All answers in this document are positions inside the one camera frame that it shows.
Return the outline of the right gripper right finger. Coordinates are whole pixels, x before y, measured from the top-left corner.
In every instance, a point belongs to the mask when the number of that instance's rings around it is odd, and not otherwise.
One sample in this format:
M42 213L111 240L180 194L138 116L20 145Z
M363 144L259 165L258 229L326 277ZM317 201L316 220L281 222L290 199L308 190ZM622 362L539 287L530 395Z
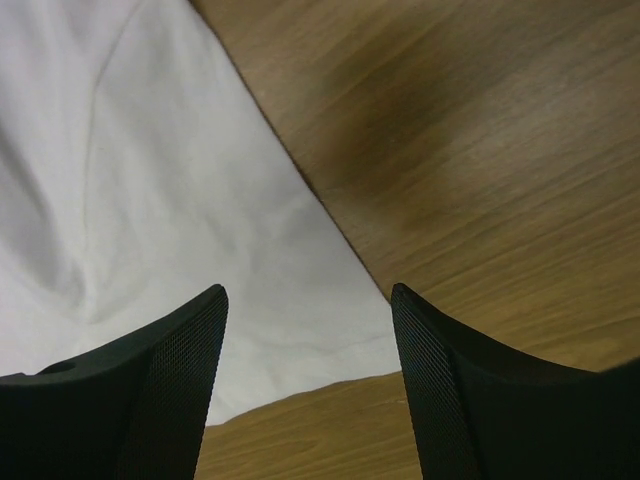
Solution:
M392 290L426 479L635 479L639 364L590 372L514 349Z

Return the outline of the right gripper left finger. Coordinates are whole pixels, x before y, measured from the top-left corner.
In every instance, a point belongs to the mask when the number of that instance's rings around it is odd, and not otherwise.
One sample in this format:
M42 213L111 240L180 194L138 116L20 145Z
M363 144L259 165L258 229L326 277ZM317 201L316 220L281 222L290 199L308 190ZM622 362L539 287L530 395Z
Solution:
M214 285L99 348L2 377L2 478L193 478L228 308Z

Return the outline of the white t-shirt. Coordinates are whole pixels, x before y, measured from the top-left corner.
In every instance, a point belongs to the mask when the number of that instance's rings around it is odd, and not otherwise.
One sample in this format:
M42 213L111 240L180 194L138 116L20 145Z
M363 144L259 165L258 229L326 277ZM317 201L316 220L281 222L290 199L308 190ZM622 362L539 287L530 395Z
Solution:
M1 371L229 297L208 423L399 370L387 301L185 1L1 5Z

